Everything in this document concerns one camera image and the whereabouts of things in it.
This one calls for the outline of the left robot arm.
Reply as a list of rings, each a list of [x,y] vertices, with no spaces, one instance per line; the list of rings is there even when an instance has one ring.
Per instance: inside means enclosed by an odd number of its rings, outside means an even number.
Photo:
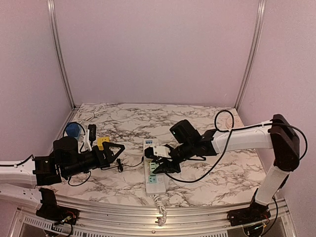
[[[0,165],[0,198],[22,206],[39,209],[46,199],[55,199],[48,186],[69,180],[92,170],[107,168],[124,151],[123,144],[103,142],[103,149],[89,147],[79,152],[78,141],[63,137],[54,141],[53,151],[48,156],[29,156],[16,163]]]

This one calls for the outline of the teal power strip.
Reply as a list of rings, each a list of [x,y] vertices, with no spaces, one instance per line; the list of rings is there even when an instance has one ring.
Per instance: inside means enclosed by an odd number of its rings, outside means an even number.
[[[77,124],[76,129],[77,129],[76,139],[79,140],[81,136],[82,128],[80,125]]]

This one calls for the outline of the long white power strip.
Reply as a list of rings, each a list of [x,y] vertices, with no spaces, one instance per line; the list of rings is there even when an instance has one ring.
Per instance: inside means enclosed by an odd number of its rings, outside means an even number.
[[[156,223],[162,227],[167,219],[167,210],[162,202],[162,195],[166,193],[165,179],[162,174],[153,174],[149,172],[148,163],[154,162],[153,159],[144,156],[144,150],[147,147],[158,145],[158,139],[149,138],[143,140],[144,174],[146,195],[153,199],[154,204],[159,211]]]

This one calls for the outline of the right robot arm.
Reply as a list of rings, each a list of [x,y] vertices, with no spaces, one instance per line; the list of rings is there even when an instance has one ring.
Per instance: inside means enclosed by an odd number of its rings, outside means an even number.
[[[272,149],[275,159],[266,178],[253,196],[252,204],[245,209],[244,216],[255,221],[264,213],[275,193],[285,184],[289,174],[298,168],[306,151],[300,151],[300,136],[306,139],[300,129],[290,125],[281,114],[275,114],[270,121],[251,126],[220,130],[218,127],[200,134],[184,119],[170,129],[179,146],[173,148],[152,145],[144,149],[144,156],[158,164],[154,174],[180,173],[180,163],[219,155],[226,152],[247,149]]]

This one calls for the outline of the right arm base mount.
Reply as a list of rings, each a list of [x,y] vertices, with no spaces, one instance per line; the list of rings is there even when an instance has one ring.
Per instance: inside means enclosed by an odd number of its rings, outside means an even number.
[[[245,225],[262,221],[271,217],[268,205],[261,205],[252,197],[250,205],[246,208],[231,210],[227,214],[231,226]]]

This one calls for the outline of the blue cube socket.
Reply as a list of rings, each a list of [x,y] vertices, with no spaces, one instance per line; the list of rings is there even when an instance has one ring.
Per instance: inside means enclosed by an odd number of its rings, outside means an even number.
[[[67,127],[66,127],[66,134],[67,136],[70,137],[76,137],[77,135],[77,129],[76,129],[77,124],[76,123],[67,123]]]

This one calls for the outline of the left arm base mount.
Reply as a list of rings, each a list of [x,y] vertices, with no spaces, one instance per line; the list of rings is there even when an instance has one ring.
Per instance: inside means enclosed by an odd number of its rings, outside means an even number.
[[[40,188],[39,191],[41,193],[41,206],[36,211],[38,217],[54,221],[55,225],[76,224],[79,214],[77,209],[58,205],[53,190]]]

